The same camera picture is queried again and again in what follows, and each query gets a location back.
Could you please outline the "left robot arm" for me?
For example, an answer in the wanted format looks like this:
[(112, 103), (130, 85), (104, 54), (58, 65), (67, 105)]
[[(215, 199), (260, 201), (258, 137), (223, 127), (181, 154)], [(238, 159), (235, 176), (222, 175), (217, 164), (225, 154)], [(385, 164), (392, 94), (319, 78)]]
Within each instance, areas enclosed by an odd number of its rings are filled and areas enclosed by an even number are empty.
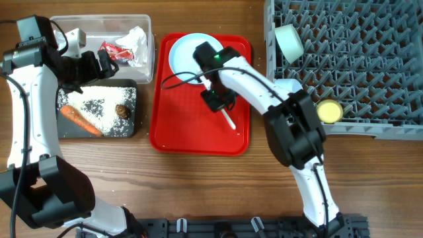
[(20, 42), (1, 62), (13, 102), (13, 143), (1, 173), (1, 199), (11, 208), (11, 237), (17, 234), (17, 219), (33, 229), (147, 237), (127, 208), (95, 196), (88, 176), (63, 158), (59, 146), (58, 89), (80, 92), (87, 83), (114, 76), (118, 65), (105, 50), (68, 56), (67, 48), (56, 42), (58, 24), (46, 17), (33, 15), (16, 24)]

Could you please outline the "white rice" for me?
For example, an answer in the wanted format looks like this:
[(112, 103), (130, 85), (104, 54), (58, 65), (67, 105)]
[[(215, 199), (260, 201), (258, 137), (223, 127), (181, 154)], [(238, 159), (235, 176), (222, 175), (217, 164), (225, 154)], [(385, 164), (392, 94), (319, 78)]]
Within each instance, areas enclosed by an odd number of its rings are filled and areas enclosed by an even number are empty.
[[(112, 138), (129, 137), (134, 132), (134, 116), (137, 102), (137, 89), (135, 87), (107, 87), (88, 86), (82, 88), (83, 92), (66, 93), (63, 89), (58, 91), (58, 128), (65, 130), (69, 135), (72, 128), (87, 133), (89, 137), (97, 137), (61, 113), (61, 108), (70, 105), (75, 108), (87, 121), (99, 129), (103, 136)], [(119, 118), (115, 112), (117, 104), (124, 104), (130, 110), (128, 119)]]

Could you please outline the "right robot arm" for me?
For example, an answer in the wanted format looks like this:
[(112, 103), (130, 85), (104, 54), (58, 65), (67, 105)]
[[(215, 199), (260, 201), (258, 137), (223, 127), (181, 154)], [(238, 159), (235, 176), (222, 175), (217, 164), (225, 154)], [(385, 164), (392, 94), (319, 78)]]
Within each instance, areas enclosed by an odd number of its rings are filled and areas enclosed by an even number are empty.
[(201, 93), (209, 109), (229, 108), (241, 96), (263, 116), (268, 146), (274, 157), (291, 169), (305, 217), (319, 237), (334, 235), (342, 227), (341, 213), (325, 176), (326, 134), (309, 94), (273, 84), (230, 46), (216, 51), (204, 42), (196, 46), (193, 58), (201, 75), (211, 82)]

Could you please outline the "brown mushroom piece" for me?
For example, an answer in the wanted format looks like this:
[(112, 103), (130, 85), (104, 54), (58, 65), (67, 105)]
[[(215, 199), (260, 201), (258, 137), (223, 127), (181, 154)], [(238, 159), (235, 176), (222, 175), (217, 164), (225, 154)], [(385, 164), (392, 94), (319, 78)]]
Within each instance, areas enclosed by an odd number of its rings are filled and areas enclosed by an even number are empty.
[(130, 110), (124, 104), (117, 104), (115, 107), (115, 112), (119, 118), (128, 119), (130, 117)]

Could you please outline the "white napkin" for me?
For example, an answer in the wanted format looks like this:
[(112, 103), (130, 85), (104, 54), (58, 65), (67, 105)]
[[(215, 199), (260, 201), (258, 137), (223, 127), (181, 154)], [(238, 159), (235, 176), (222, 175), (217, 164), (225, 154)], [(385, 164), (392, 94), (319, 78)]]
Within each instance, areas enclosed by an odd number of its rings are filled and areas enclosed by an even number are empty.
[(147, 35), (141, 27), (134, 27), (126, 36), (117, 39), (115, 43), (130, 51), (131, 56), (128, 63), (131, 67), (145, 67), (147, 65)]

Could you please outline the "green bowl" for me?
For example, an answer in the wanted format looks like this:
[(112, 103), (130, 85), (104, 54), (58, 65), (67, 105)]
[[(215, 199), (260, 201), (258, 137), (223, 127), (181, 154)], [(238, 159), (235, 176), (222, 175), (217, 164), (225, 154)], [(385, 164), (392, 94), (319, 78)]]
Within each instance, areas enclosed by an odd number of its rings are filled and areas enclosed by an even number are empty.
[(293, 63), (304, 54), (302, 41), (292, 24), (275, 28), (275, 37), (283, 56), (289, 63)]

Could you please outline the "light blue bowl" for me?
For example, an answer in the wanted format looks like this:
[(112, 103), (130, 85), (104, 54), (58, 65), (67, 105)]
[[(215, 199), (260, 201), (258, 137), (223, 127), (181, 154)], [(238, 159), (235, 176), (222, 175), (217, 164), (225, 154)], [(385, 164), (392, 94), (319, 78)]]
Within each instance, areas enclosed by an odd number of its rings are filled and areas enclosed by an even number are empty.
[(301, 83), (297, 79), (277, 79), (274, 84), (291, 93), (296, 93), (303, 90)]

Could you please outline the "white plastic spoon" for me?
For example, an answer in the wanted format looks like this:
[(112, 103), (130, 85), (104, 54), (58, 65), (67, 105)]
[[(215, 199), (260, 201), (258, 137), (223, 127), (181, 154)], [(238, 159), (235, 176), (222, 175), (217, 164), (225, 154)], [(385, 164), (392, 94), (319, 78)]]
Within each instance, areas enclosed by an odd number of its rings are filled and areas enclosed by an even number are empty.
[[(211, 81), (206, 79), (205, 76), (200, 76), (200, 81), (201, 83), (204, 85), (204, 87), (206, 88), (207, 92), (211, 92)], [(230, 118), (230, 116), (228, 115), (228, 113), (225, 111), (224, 108), (221, 109), (221, 113), (224, 116), (224, 118), (226, 119), (228, 125), (230, 126), (230, 128), (232, 130), (236, 129), (236, 125), (235, 123), (232, 121), (232, 119)]]

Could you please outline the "yellow plastic cup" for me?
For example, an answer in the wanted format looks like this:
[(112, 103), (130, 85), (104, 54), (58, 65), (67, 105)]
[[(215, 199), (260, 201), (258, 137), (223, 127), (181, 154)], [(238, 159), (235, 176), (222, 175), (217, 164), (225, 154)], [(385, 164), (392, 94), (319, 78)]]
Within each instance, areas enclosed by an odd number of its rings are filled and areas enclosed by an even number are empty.
[(341, 120), (344, 110), (341, 104), (332, 99), (321, 101), (317, 105), (317, 114), (320, 120), (326, 124), (333, 124)]

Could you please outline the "orange carrot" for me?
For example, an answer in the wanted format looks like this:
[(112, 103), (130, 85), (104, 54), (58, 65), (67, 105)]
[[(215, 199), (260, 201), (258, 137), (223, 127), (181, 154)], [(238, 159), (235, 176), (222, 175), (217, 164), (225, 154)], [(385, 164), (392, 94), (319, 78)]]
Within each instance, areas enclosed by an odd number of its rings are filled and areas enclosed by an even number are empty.
[(72, 121), (74, 124), (78, 125), (85, 131), (97, 136), (103, 136), (103, 133), (93, 126), (89, 121), (87, 121), (75, 108), (70, 105), (65, 105), (61, 108), (61, 113), (68, 120)]

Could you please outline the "red snack wrapper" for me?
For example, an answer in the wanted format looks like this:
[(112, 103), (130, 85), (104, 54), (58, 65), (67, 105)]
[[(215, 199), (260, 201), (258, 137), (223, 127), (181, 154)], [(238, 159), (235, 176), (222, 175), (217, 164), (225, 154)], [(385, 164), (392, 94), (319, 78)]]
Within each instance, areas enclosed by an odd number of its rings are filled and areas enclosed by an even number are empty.
[(134, 59), (134, 54), (131, 50), (121, 48), (108, 42), (103, 42), (100, 46), (100, 50), (106, 50), (113, 61), (120, 63), (126, 63)]

